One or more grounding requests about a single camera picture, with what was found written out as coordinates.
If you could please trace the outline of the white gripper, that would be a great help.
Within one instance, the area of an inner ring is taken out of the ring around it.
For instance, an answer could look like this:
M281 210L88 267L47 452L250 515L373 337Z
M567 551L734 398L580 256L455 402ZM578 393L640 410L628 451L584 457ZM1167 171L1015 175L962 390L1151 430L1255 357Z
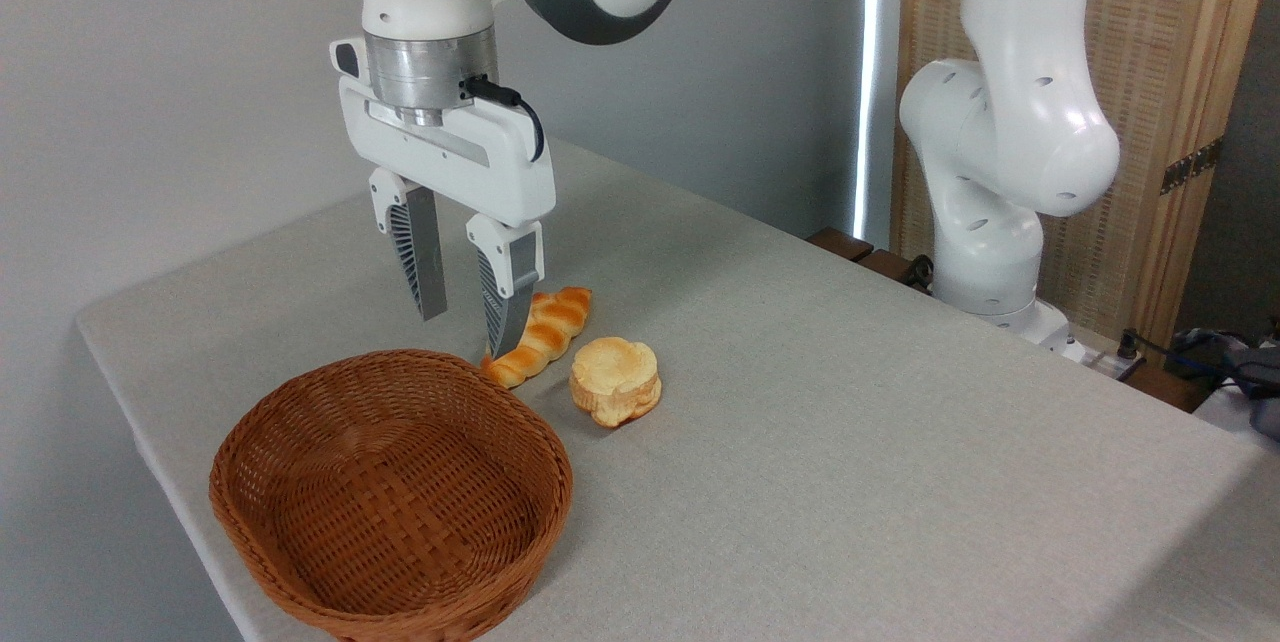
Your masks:
M332 42L330 60L340 74L349 141L361 159L379 165L369 178L374 214L420 317L447 309L439 192L479 212L466 229L477 249L488 354L515 350L545 278L538 219L556 206L550 153L538 150L538 127L524 110L485 98L444 110L439 127L420 127L374 95L362 38Z

